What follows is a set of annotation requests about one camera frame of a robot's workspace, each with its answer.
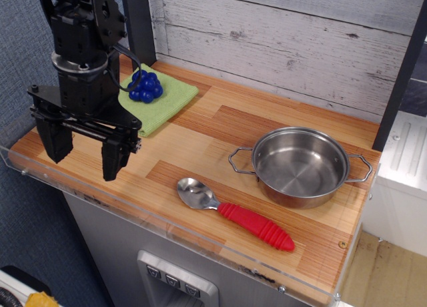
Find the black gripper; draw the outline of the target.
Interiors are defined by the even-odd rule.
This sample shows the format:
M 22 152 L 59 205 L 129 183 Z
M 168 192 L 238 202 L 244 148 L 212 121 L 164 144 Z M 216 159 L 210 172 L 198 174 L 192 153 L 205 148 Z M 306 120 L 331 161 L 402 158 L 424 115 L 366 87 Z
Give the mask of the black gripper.
M 118 101 L 119 54 L 101 53 L 91 63 L 74 63 L 53 53 L 59 84 L 30 85 L 31 112 L 47 155 L 62 161 L 73 149 L 73 131 L 103 142 L 103 179 L 116 179 L 130 152 L 141 147 L 141 122 Z M 107 141 L 115 138 L 118 141 Z

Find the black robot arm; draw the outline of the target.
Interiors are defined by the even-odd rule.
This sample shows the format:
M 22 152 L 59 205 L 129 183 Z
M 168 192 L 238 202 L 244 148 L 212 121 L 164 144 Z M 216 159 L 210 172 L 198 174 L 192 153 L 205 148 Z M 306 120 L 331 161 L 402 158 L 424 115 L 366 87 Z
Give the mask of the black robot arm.
M 71 152 L 75 133 L 100 141 L 103 178 L 112 181 L 141 143 L 141 122 L 119 102 L 126 18 L 115 0 L 40 2 L 53 34 L 59 84 L 27 90 L 39 137 L 54 162 Z

